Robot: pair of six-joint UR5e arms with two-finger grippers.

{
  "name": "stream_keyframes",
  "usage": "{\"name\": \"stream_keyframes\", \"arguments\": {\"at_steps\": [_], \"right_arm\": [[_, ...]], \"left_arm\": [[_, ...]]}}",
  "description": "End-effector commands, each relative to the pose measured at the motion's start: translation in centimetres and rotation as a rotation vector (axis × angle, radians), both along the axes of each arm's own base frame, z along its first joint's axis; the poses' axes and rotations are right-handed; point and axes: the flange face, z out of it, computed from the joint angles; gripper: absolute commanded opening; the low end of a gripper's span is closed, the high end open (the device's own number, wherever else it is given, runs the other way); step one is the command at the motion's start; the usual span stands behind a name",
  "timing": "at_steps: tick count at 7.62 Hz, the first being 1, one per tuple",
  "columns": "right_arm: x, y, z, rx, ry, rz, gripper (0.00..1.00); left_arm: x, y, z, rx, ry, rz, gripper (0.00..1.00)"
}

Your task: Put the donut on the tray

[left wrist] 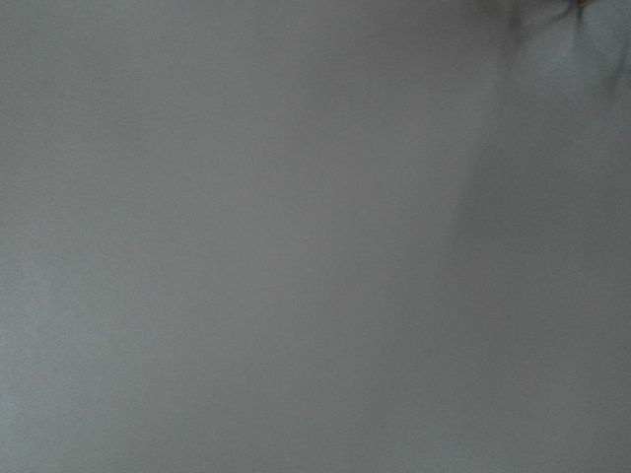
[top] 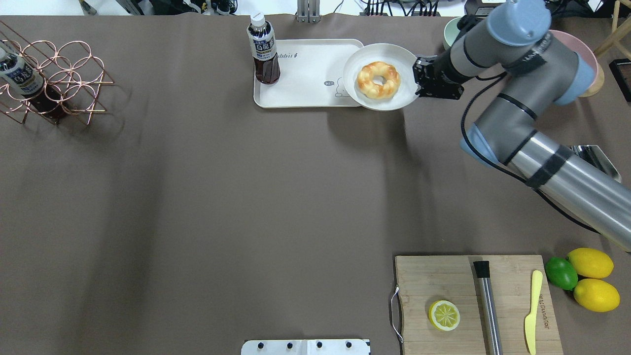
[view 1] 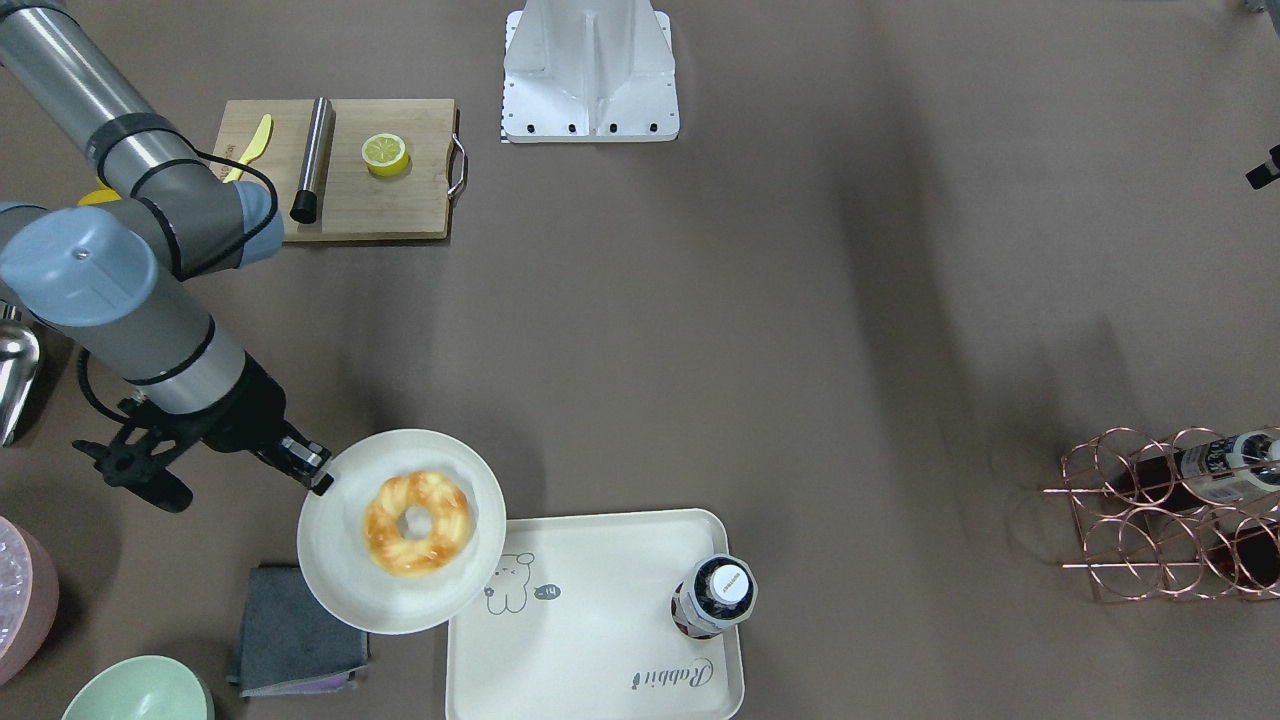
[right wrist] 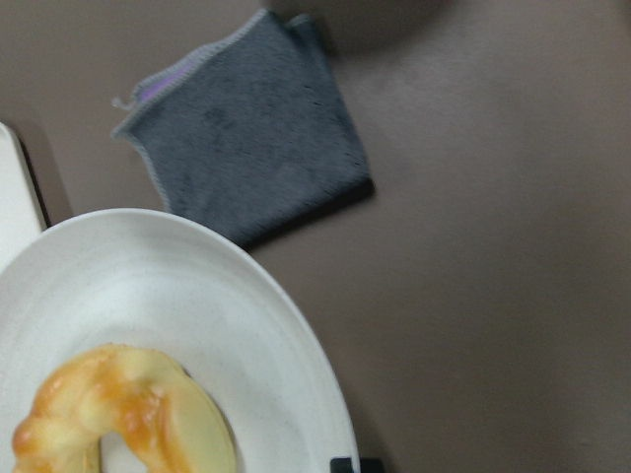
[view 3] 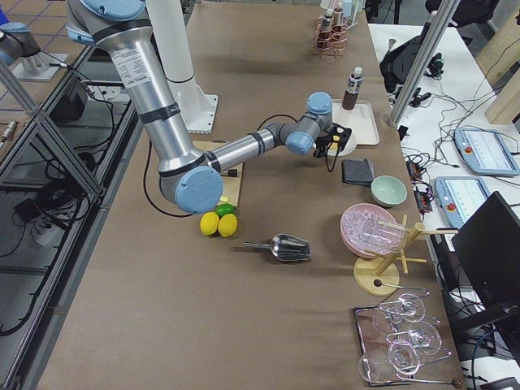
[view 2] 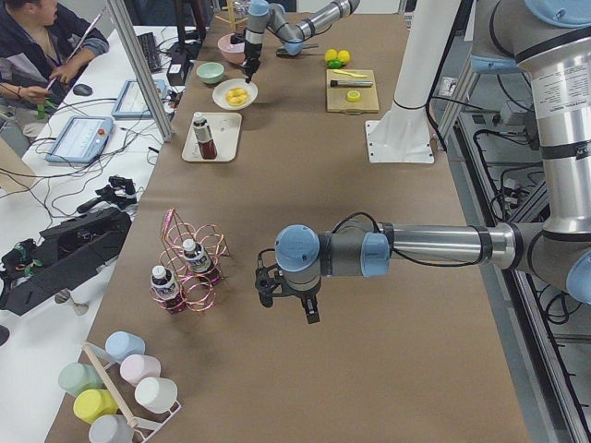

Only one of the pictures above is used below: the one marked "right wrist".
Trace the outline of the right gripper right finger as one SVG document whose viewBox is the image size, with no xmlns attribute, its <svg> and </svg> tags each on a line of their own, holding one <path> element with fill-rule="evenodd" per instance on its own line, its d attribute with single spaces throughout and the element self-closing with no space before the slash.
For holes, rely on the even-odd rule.
<svg viewBox="0 0 631 473">
<path fill-rule="evenodd" d="M 384 473 L 384 464 L 379 458 L 362 457 L 360 459 L 361 473 Z"/>
</svg>

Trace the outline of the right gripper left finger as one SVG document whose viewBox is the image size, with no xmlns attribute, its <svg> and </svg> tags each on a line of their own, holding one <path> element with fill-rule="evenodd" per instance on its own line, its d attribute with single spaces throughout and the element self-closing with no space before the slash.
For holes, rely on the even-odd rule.
<svg viewBox="0 0 631 473">
<path fill-rule="evenodd" d="M 330 473 L 354 473 L 352 459 L 350 457 L 334 457 L 329 461 Z"/>
</svg>

